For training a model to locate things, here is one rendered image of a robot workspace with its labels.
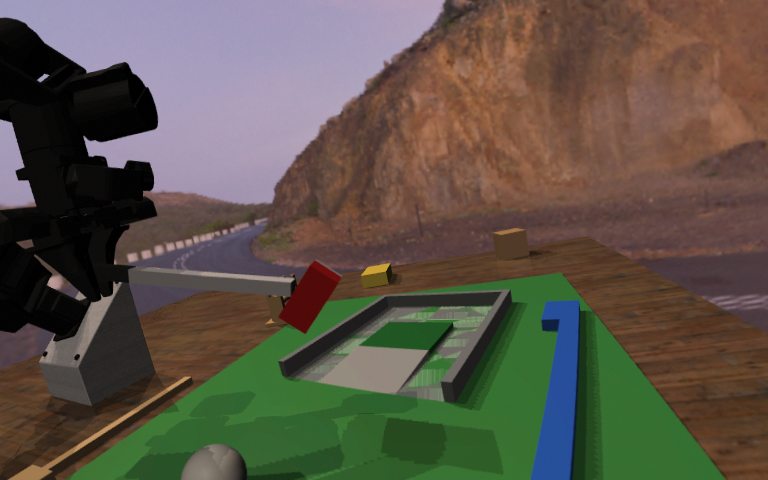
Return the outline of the green flat mat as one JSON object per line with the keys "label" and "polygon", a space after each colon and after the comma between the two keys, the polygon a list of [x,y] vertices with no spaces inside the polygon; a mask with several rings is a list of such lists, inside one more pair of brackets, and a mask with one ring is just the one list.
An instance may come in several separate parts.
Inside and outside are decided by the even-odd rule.
{"label": "green flat mat", "polygon": [[327,301],[288,324],[65,480],[181,480],[225,444],[247,480],[530,480],[557,331],[546,302],[579,300],[572,480],[726,480],[561,273],[400,294],[511,290],[455,403],[282,376],[279,360],[382,296]]}

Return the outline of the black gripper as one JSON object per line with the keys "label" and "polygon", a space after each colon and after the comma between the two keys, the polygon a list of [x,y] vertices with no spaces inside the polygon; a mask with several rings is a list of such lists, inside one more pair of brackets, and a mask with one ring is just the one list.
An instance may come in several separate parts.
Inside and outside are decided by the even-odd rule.
{"label": "black gripper", "polygon": [[157,217],[153,201],[143,196],[143,201],[112,202],[76,194],[64,199],[59,181],[63,166],[99,166],[82,146],[38,149],[22,160],[17,179],[29,181],[36,206],[0,210],[0,249],[31,239],[33,247],[24,249],[25,254],[40,257],[89,301],[113,295],[114,282],[97,280],[92,262],[114,265],[115,246],[129,223]]}

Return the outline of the brown cube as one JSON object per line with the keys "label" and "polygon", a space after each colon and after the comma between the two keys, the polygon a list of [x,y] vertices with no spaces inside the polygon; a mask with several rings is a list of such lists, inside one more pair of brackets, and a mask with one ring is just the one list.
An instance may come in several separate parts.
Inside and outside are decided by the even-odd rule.
{"label": "brown cube", "polygon": [[507,261],[530,256],[525,229],[512,228],[492,235],[496,257]]}

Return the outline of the beige ball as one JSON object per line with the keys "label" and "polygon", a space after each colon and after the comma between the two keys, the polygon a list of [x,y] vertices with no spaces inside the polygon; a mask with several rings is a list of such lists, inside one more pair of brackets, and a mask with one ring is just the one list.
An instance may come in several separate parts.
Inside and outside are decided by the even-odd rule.
{"label": "beige ball", "polygon": [[181,480],[247,480],[247,467],[236,449],[215,443],[193,453],[181,475]]}

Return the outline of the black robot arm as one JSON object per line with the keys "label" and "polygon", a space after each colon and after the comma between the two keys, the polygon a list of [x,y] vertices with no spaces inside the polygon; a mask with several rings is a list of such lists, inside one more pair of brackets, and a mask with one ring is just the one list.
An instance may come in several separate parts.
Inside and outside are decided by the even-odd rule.
{"label": "black robot arm", "polygon": [[[84,137],[105,142],[158,127],[150,89],[128,63],[86,71],[24,22],[0,18],[0,119],[12,122],[21,156],[55,146],[87,149]],[[39,82],[44,74],[50,76]],[[104,156],[93,157],[99,166],[63,166],[64,199],[143,201],[143,191],[154,188],[150,162],[110,168]],[[54,333],[53,341],[75,337],[91,301],[49,287],[52,273],[34,255],[17,243],[0,249],[0,331],[29,323]]]}

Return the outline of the yellow block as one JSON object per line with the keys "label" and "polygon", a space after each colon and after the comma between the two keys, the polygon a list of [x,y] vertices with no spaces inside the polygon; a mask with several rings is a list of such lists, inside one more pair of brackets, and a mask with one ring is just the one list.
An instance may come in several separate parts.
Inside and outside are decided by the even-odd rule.
{"label": "yellow block", "polygon": [[363,288],[387,285],[392,275],[390,263],[367,267],[361,275]]}

